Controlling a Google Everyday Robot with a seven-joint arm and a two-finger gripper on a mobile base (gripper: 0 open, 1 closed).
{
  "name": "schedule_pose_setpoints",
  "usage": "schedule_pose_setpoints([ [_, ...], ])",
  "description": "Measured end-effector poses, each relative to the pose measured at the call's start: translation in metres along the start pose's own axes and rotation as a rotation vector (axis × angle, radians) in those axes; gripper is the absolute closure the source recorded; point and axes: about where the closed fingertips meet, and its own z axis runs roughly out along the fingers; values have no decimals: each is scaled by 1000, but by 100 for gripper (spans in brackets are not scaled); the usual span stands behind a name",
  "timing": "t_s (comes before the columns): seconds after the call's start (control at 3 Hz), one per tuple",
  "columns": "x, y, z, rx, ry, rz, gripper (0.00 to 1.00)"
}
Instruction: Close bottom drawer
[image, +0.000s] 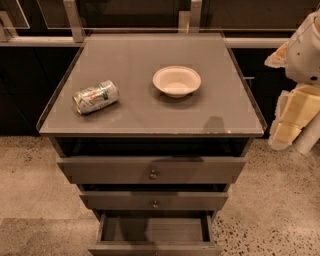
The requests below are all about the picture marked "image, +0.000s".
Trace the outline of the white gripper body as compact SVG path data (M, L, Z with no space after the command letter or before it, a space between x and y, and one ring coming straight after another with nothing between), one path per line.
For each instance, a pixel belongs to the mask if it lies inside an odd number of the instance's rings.
M320 111L320 88L300 85L289 93L282 124L289 134L299 134Z

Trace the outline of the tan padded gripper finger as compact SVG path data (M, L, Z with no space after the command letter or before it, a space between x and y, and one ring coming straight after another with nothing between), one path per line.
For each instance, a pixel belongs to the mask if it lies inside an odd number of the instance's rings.
M286 51L289 42L283 43L275 52L269 55L264 65L271 68L284 68L286 66Z
M268 145L273 150L277 151L284 150L292 145L288 140L288 127L284 125L281 120L281 115L284 112L288 96L288 91L281 92L275 109L275 119L273 120L269 131Z

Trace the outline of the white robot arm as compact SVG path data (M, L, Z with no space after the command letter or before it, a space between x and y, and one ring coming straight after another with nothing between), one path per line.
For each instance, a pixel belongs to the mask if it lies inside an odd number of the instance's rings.
M264 62L268 67L283 67L286 76L297 83L293 90L283 90L278 98L268 140L274 150L291 146L320 112L319 22L317 10Z

